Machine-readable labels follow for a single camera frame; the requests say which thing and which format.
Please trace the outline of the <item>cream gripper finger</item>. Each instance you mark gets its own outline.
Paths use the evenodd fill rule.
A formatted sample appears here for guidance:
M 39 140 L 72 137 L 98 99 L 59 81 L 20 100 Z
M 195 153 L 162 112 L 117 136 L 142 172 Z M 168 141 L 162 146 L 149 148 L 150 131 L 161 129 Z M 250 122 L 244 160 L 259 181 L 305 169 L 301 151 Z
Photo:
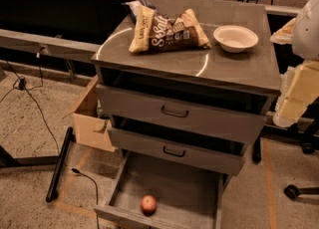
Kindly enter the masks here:
M 319 98 L 319 62 L 305 61 L 297 67 L 289 67 L 282 77 L 280 92 L 273 122 L 289 127 Z
M 274 34 L 271 35 L 270 41 L 272 43 L 279 44 L 279 45 L 286 45 L 286 44 L 291 45 L 295 21 L 296 21 L 295 18 L 288 21 L 282 28 L 280 28 Z

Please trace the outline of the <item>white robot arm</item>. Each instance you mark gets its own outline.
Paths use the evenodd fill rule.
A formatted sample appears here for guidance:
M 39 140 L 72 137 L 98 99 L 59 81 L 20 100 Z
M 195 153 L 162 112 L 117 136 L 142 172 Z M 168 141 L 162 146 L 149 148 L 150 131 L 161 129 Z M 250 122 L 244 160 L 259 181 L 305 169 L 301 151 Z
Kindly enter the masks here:
M 319 0 L 309 0 L 298 15 L 270 38 L 275 44 L 292 45 L 292 52 L 303 59 L 289 67 L 282 77 L 281 95 L 273 122 L 282 127 L 298 122 L 307 108 L 319 98 Z

